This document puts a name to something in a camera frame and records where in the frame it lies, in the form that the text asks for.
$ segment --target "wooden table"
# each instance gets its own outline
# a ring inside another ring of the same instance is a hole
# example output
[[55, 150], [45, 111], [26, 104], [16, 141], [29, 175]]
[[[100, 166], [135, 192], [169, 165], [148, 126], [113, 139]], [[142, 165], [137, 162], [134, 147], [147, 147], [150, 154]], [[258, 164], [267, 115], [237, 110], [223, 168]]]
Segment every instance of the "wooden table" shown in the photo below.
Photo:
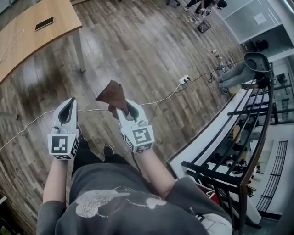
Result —
[[[50, 17], [55, 18], [53, 24], [35, 31], [36, 24]], [[27, 9], [0, 32], [0, 59], [3, 60], [7, 51], [12, 48], [6, 59], [0, 63], [0, 83], [34, 53], [70, 33], [73, 35], [80, 69], [82, 72], [85, 71], [79, 35], [81, 27], [82, 23], [69, 0], [42, 0]]]

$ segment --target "wooden floor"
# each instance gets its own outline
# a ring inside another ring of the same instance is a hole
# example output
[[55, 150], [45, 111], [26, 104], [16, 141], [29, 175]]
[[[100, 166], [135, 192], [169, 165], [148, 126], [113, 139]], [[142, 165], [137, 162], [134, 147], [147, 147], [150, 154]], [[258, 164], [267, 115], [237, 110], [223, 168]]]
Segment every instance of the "wooden floor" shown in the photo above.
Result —
[[[0, 15], [0, 29], [32, 5], [18, 0]], [[163, 0], [91, 0], [74, 6], [82, 21], [81, 40], [86, 72], [81, 73], [73, 39], [63, 38], [28, 59], [0, 86], [0, 110], [18, 113], [19, 121], [0, 119], [0, 146], [42, 113], [75, 97], [79, 109], [107, 108], [95, 98], [113, 79], [122, 84], [125, 96], [138, 104], [154, 102], [170, 94], [179, 78], [196, 79], [225, 63], [242, 58], [242, 49], [231, 39], [216, 14], [207, 18], [212, 29], [201, 34], [187, 23], [194, 8], [183, 11]], [[152, 121], [155, 150], [166, 161], [183, 148], [224, 106], [229, 97], [215, 82], [203, 77], [162, 102]], [[144, 106], [150, 119], [156, 105]], [[34, 234], [43, 187], [51, 165], [47, 134], [52, 113], [44, 115], [26, 132], [0, 151], [0, 194], [18, 223]], [[109, 112], [79, 113], [83, 135], [100, 157], [104, 143], [131, 163], [130, 150], [119, 135], [117, 120]], [[68, 190], [71, 185], [68, 169]]]

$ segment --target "table leg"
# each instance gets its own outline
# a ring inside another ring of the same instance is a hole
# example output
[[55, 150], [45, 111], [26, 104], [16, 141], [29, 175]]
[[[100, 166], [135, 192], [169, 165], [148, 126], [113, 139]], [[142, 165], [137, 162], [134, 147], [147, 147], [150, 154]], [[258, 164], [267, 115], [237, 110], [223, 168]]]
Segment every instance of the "table leg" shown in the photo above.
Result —
[[85, 61], [84, 61], [84, 56], [83, 56], [81, 38], [79, 35], [79, 29], [73, 33], [73, 42], [74, 42], [75, 50], [77, 52], [79, 66], [81, 68], [81, 71], [84, 72], [86, 70], [86, 68], [85, 68]]
[[17, 114], [12, 114], [8, 112], [0, 112], [0, 118], [7, 118], [11, 120], [18, 120], [18, 115]]

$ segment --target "white cable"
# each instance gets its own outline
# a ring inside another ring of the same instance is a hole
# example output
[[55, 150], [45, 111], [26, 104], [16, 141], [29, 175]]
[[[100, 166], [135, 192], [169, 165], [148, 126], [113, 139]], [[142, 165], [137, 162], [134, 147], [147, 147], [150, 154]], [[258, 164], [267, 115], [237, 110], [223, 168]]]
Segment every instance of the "white cable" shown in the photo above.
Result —
[[4, 147], [5, 147], [6, 145], [8, 145], [12, 140], [14, 140], [16, 137], [18, 137], [18, 135], [19, 135], [20, 133], [24, 132], [24, 131], [29, 127], [30, 124], [32, 124], [33, 122], [37, 121], [40, 117], [44, 116], [45, 114], [50, 113], [50, 112], [54, 112], [54, 111], [55, 111], [55, 110], [51, 110], [51, 111], [48, 111], [48, 112], [44, 112], [42, 115], [38, 116], [35, 120], [33, 120], [32, 122], [30, 122], [30, 123], [26, 126], [25, 129], [23, 129], [22, 131], [18, 132], [16, 136], [14, 136], [10, 141], [8, 141], [6, 144], [4, 144], [4, 146], [3, 146], [2, 148], [0, 148], [0, 151], [1, 151], [2, 149], [4, 149]]
[[[78, 110], [80, 112], [91, 112], [91, 111], [107, 111], [108, 109], [91, 109], [91, 110]], [[42, 115], [38, 116], [35, 120], [31, 121], [26, 127], [25, 129], [23, 129], [22, 131], [18, 132], [16, 136], [14, 136], [10, 141], [8, 141], [6, 144], [4, 144], [4, 146], [2, 148], [0, 148], [0, 151], [2, 149], [5, 148], [6, 145], [8, 145], [12, 140], [14, 140], [16, 137], [18, 137], [19, 134], [21, 134], [22, 132], [24, 132], [28, 127], [29, 125], [31, 125], [32, 123], [34, 123], [35, 121], [37, 121], [39, 118], [43, 117], [45, 114], [47, 113], [50, 113], [50, 112], [54, 112], [54, 110], [51, 110], [51, 111], [48, 111], [48, 112], [44, 112]]]
[[[13, 42], [14, 38], [16, 37], [16, 35], [18, 35], [18, 33], [21, 32], [21, 31], [22, 31], [22, 34], [18, 37], [18, 39], [15, 41], [15, 43], [12, 45], [12, 47], [9, 49], [9, 51], [7, 52], [7, 54], [6, 54], [6, 56], [5, 56], [6, 50], [8, 49], [8, 47], [10, 46], [10, 44]], [[21, 30], [19, 30], [19, 31], [13, 36], [12, 40], [10, 41], [10, 43], [7, 45], [7, 47], [6, 47], [5, 50], [4, 50], [4, 53], [3, 53], [3, 56], [4, 56], [4, 57], [3, 57], [2, 59], [1, 59], [1, 57], [0, 57], [0, 64], [1, 64], [2, 62], [4, 62], [4, 60], [8, 57], [10, 51], [13, 49], [13, 47], [15, 46], [15, 44], [17, 43], [17, 41], [22, 37], [23, 33], [24, 33], [24, 29], [21, 29]]]
[[91, 111], [108, 111], [108, 109], [90, 109], [90, 110], [78, 110], [79, 112], [91, 112]]
[[[161, 101], [164, 101], [164, 100], [170, 98], [170, 97], [176, 92], [176, 90], [179, 88], [180, 85], [181, 85], [181, 84], [179, 84], [179, 85], [176, 87], [175, 91], [174, 91], [171, 95], [169, 95], [168, 97], [166, 97], [166, 98], [164, 98], [164, 99], [161, 99], [161, 100], [159, 100], [159, 101], [153, 102], [153, 103], [142, 104], [142, 105], [140, 105], [140, 106], [156, 104], [156, 103], [158, 103], [158, 102], [161, 102]], [[24, 131], [29, 127], [29, 125], [31, 125], [32, 123], [34, 123], [35, 121], [37, 121], [39, 118], [41, 118], [41, 117], [44, 116], [45, 114], [50, 113], [50, 112], [54, 112], [54, 111], [55, 111], [55, 109], [54, 109], [54, 110], [51, 110], [51, 111], [44, 112], [42, 115], [38, 116], [35, 120], [31, 121], [31, 122], [25, 127], [25, 129], [23, 129], [22, 131], [18, 132], [16, 136], [14, 136], [10, 141], [8, 141], [6, 144], [4, 144], [4, 146], [3, 146], [2, 148], [0, 148], [0, 151], [1, 151], [2, 149], [4, 149], [5, 146], [8, 145], [11, 141], [13, 141], [16, 137], [18, 137], [19, 134], [21, 134], [22, 132], [24, 132]], [[78, 111], [79, 111], [79, 112], [108, 111], [108, 109], [90, 109], [90, 110], [78, 110]]]
[[168, 97], [166, 97], [166, 98], [164, 98], [164, 99], [161, 99], [161, 100], [159, 100], [159, 101], [153, 102], [153, 103], [142, 104], [142, 105], [140, 105], [140, 106], [156, 104], [156, 103], [158, 103], [158, 102], [161, 102], [161, 101], [164, 101], [164, 100], [170, 98], [170, 97], [176, 92], [176, 90], [178, 90], [178, 88], [179, 88], [180, 85], [181, 85], [181, 84], [179, 84], [179, 85], [176, 87], [175, 91], [174, 91], [173, 93], [171, 93], [171, 95], [169, 95]]

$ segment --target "phone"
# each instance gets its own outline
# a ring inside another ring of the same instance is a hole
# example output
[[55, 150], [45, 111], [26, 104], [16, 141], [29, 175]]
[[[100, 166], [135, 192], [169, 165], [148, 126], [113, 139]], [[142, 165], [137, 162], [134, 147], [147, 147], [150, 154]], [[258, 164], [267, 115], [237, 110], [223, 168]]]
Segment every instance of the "phone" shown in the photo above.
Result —
[[41, 29], [41, 28], [44, 28], [45, 26], [49, 25], [49, 24], [52, 24], [54, 22], [54, 17], [51, 17], [49, 19], [46, 19], [44, 21], [42, 21], [41, 23], [38, 23], [36, 26], [35, 26], [35, 31]]

